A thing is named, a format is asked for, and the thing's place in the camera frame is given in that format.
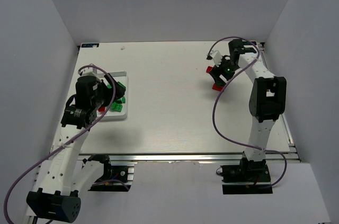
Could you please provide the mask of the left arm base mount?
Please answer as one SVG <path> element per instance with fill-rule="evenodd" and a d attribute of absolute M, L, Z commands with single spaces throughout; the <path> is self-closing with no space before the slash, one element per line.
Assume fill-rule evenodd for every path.
<path fill-rule="evenodd" d="M 83 167 L 87 162 L 96 161 L 104 166 L 103 175 L 91 186 L 93 192 L 128 192 L 131 185 L 128 180 L 129 166 L 116 166 L 111 164 L 108 155 L 91 155 L 82 160 Z"/>

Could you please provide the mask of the small red lego brick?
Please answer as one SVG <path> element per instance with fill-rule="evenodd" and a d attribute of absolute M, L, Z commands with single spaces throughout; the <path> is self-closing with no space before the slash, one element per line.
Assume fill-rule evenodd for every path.
<path fill-rule="evenodd" d="M 207 69 L 206 69 L 206 73 L 210 73 L 212 69 L 213 69 L 213 67 L 208 66 Z"/>

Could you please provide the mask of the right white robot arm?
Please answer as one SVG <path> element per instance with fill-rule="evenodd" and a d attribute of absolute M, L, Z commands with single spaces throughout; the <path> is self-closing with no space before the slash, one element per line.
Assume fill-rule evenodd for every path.
<path fill-rule="evenodd" d="M 259 163 L 268 153 L 267 143 L 271 130 L 285 111 L 287 81 L 266 68 L 255 43 L 231 37 L 228 48 L 227 55 L 210 48 L 207 60 L 213 61 L 214 66 L 208 67 L 207 73 L 214 80 L 213 89 L 221 93 L 241 73 L 250 79 L 253 86 L 248 106 L 252 127 L 248 143 L 242 146 L 247 161 Z"/>

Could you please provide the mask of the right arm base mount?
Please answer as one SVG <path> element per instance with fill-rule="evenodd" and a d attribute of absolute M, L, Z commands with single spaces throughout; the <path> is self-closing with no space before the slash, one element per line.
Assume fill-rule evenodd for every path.
<path fill-rule="evenodd" d="M 223 165 L 217 168 L 221 177 L 223 195 L 272 194 L 271 177 L 268 166 L 262 171 L 242 172 L 240 165 Z"/>

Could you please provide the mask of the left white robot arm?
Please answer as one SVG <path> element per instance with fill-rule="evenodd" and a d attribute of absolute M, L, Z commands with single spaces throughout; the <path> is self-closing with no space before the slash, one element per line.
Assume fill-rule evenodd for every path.
<path fill-rule="evenodd" d="M 54 154 L 46 176 L 37 191 L 30 191 L 26 202 L 38 218 L 72 223 L 79 215 L 81 198 L 96 182 L 113 176 L 107 155 L 92 155 L 74 175 L 82 145 L 97 118 L 97 111 L 110 106 L 125 94 L 125 87 L 112 76 L 81 75 L 76 93 L 66 102 L 59 135 L 59 151 Z"/>

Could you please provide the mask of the red curved lego brick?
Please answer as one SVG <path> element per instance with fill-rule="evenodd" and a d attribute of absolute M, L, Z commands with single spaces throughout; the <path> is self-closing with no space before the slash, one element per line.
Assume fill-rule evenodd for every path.
<path fill-rule="evenodd" d="M 216 84 L 213 84 L 212 89 L 220 92 L 220 91 L 222 91 L 223 87 L 219 87 Z"/>

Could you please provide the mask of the green lego plate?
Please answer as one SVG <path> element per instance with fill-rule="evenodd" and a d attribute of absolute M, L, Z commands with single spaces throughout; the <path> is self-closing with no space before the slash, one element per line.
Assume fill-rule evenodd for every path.
<path fill-rule="evenodd" d="M 118 84 L 119 86 L 121 86 L 122 88 L 126 89 L 126 87 L 125 87 L 121 82 L 117 82 L 117 84 Z"/>

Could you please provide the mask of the purple red flower lego figure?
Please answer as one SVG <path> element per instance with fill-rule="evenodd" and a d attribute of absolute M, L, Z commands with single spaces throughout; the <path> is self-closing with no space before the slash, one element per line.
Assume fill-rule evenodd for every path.
<path fill-rule="evenodd" d="M 98 111 L 99 111 L 99 112 L 104 112 L 104 111 L 105 111 L 105 107 L 104 107 L 104 106 L 100 107 L 100 108 L 98 109 Z"/>

